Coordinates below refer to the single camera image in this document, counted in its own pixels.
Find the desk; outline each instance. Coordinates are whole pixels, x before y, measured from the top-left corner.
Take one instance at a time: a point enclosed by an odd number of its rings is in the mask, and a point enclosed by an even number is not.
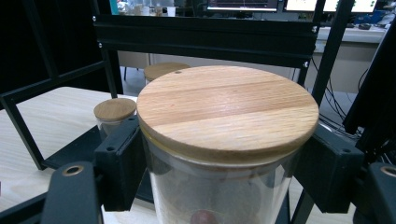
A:
[[[119,97],[136,100],[135,97]],[[96,124],[93,108],[110,99],[110,93],[75,88],[49,91],[18,104],[43,157],[88,131]],[[0,110],[0,212],[48,190],[53,170],[39,171],[5,110]],[[295,179],[290,184],[290,209],[293,212],[302,187]],[[321,214],[314,207],[308,223],[351,223],[354,209],[347,215]],[[104,212],[105,223],[156,224],[154,205],[135,199],[130,212]]]

